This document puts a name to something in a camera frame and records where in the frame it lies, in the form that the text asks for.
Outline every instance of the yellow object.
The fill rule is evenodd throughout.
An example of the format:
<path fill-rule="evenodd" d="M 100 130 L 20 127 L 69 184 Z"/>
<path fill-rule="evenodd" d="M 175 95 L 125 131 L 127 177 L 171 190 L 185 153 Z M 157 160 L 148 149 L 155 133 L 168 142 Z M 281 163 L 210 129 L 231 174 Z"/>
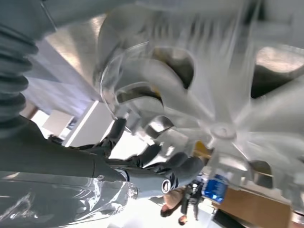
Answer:
<path fill-rule="evenodd" d="M 195 157 L 203 157 L 210 159 L 211 158 L 211 154 L 209 150 L 204 146 L 204 144 L 199 140 L 197 141 L 193 149 L 193 156 Z"/>

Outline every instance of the reflective metal surface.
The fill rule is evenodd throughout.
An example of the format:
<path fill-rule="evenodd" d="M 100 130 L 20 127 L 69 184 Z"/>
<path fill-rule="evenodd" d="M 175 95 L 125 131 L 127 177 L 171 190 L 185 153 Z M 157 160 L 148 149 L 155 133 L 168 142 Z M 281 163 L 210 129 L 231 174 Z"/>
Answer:
<path fill-rule="evenodd" d="M 96 47 L 100 26 L 106 15 L 71 24 L 48 36 L 46 40 L 60 55 L 93 85 Z"/>
<path fill-rule="evenodd" d="M 163 143 L 164 157 L 190 155 L 201 140 L 214 148 L 206 173 L 232 172 L 234 188 L 254 185 L 302 209 L 304 51 L 287 38 L 288 25 L 257 20 L 259 5 L 205 6 L 128 5 L 109 14 L 97 49 L 96 81 L 103 101 L 115 116 L 127 116 L 132 132 Z M 137 90 L 143 87 L 149 93 Z M 159 134 L 149 133 L 152 125 Z M 264 178 L 269 174 L 253 169 L 255 161 L 270 167 L 272 185 Z"/>

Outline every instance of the robotic arm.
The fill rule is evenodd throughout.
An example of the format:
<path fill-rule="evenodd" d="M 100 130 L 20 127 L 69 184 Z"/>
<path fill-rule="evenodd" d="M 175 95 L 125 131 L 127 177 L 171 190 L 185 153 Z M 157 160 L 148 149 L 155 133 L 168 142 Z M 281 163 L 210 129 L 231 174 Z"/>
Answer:
<path fill-rule="evenodd" d="M 158 164 L 158 167 L 155 169 L 144 168 L 160 151 L 161 147 L 158 145 L 149 146 L 143 154 L 127 161 L 109 159 L 111 150 L 124 128 L 125 120 L 122 119 L 117 120 L 100 144 L 81 151 L 48 141 L 35 123 L 19 115 L 25 107 L 25 98 L 20 92 L 28 85 L 22 74 L 32 67 L 28 57 L 38 52 L 35 40 L 54 32 L 58 26 L 102 14 L 118 4 L 121 2 L 78 0 L 75 4 L 75 1 L 57 0 L 0 0 L 0 172 L 2 180 L 0 189 L 2 195 L 5 193 L 8 196 L 12 191 L 16 195 L 23 190 L 28 192 L 17 201 L 11 197 L 2 201 L 3 207 L 8 206 L 1 208 L 0 223 L 4 222 L 2 227 L 11 227 L 10 222 L 13 220 L 15 222 L 14 227 L 66 225 L 84 218 L 79 216 L 82 213 L 78 211 L 79 208 L 93 213 L 98 210 L 95 209 L 96 205 L 105 202 L 103 197 L 112 196 L 112 192 L 107 191 L 107 184 L 109 189 L 118 189 L 118 194 L 122 194 L 125 185 L 117 183 L 131 182 L 137 189 L 137 198 L 152 197 L 189 183 L 202 168 L 201 162 L 195 158 L 183 158 L 183 162 L 171 160 Z M 45 185 L 38 184 L 42 177 L 42 181 L 48 181 L 48 188 L 44 189 Z M 31 185 L 24 182 L 29 179 Z M 52 184 L 55 179 L 61 184 Z M 88 181 L 84 186 L 91 186 L 94 190 L 71 187 L 75 185 L 73 181 L 84 180 Z M 23 186 L 16 186 L 17 183 L 23 183 Z M 51 198 L 53 192 L 51 189 L 60 189 L 60 198 Z M 75 205 L 65 200 L 67 189 L 74 192 L 73 200 L 78 199 Z M 44 208 L 51 216 L 33 211 L 33 202 L 39 200 L 41 202 L 35 205 L 36 209 L 41 211 Z M 62 207 L 51 206 L 54 204 Z"/>

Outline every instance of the white wall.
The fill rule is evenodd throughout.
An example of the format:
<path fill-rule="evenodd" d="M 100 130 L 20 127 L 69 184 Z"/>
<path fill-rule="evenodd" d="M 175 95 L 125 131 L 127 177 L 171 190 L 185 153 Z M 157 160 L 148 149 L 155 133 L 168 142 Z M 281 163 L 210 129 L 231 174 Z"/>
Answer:
<path fill-rule="evenodd" d="M 63 145 L 77 147 L 98 143 L 112 121 L 113 119 L 105 104 L 91 102 Z"/>

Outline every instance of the protective plastic cover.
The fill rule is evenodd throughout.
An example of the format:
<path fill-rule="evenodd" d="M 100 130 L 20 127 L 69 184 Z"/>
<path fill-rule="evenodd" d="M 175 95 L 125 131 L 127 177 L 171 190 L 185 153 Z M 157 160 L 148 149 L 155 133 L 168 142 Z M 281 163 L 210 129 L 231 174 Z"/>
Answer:
<path fill-rule="evenodd" d="M 123 181 L 0 171 L 0 227 L 58 227 L 104 219 L 137 189 Z"/>

